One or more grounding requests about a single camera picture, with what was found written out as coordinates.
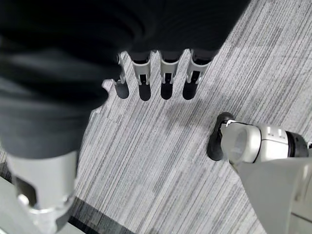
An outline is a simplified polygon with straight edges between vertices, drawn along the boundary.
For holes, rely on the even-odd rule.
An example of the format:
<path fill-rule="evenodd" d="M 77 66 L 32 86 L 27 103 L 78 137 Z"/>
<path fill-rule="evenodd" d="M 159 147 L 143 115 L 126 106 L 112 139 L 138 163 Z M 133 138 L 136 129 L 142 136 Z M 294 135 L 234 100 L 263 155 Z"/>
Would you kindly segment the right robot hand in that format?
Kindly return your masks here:
<path fill-rule="evenodd" d="M 218 53 L 247 0 L 3 0 L 0 3 L 0 143 L 17 201 L 55 234 L 74 203 L 78 156 L 102 84 L 122 74 L 119 54 L 153 50 L 193 61 Z"/>

